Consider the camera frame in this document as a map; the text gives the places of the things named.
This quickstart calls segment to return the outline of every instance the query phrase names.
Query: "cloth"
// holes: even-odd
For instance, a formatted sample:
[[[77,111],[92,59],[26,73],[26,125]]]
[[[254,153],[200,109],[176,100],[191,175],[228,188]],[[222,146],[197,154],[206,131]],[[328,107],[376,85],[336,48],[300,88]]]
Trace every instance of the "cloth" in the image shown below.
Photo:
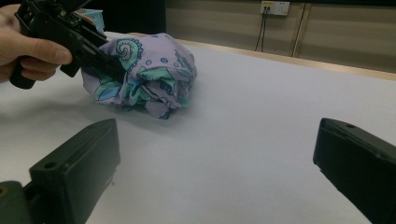
[[[172,109],[188,106],[197,69],[193,55],[172,36],[115,39],[100,50],[117,57],[126,72],[121,84],[108,74],[81,68],[84,88],[97,103],[126,111],[143,105],[158,119],[168,119]]]

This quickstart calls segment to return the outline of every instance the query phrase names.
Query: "purple patterned cloth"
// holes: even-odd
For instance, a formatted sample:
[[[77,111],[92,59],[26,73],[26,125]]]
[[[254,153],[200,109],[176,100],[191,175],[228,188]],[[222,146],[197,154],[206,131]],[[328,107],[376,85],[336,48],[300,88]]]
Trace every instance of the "purple patterned cloth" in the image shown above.
[[[100,48],[126,70],[123,83],[94,69],[81,68],[84,88],[99,104],[131,110],[143,105],[150,115],[168,119],[171,109],[186,107],[197,77],[193,55],[167,34],[109,41]]]

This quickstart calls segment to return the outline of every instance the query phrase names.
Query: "white tabletop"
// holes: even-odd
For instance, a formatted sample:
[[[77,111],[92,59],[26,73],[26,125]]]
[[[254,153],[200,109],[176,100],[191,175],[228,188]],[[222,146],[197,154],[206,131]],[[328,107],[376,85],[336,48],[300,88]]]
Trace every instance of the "white tabletop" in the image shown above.
[[[90,224],[368,223],[312,157],[321,118],[396,145],[395,81],[186,47],[198,78],[169,120],[97,105],[80,75],[0,84],[1,181],[27,184],[34,163],[115,118],[121,165]]]

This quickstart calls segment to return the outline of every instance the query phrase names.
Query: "cable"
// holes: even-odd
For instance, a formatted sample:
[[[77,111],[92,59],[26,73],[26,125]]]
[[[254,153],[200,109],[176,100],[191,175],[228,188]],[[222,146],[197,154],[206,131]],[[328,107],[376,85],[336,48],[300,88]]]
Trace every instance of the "cable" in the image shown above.
[[[264,36],[265,36],[265,24],[267,23],[267,15],[270,8],[268,7],[267,10],[264,10],[264,28],[262,29],[262,46],[264,45]]]
[[[267,15],[268,15],[269,9],[270,9],[269,7],[265,7],[264,12],[262,13],[262,24],[261,24],[261,29],[259,32],[259,37],[257,38],[256,48],[254,49],[255,51],[257,51],[257,47],[259,46],[261,36],[262,36],[262,48],[263,48],[264,35],[265,35],[265,24],[267,21]]]

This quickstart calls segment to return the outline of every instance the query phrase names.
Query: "power socket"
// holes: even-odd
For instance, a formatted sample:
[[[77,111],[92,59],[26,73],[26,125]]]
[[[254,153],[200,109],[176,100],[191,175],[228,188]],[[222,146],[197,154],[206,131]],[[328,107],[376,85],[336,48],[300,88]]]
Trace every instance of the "power socket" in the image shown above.
[[[290,2],[275,2],[274,15],[287,16]]]
[[[266,8],[269,8],[269,9],[267,9],[268,10],[267,15],[272,15],[272,14],[274,14],[274,7],[275,7],[274,1],[262,1],[262,7],[260,9],[260,13],[261,14],[264,13],[264,10]]]

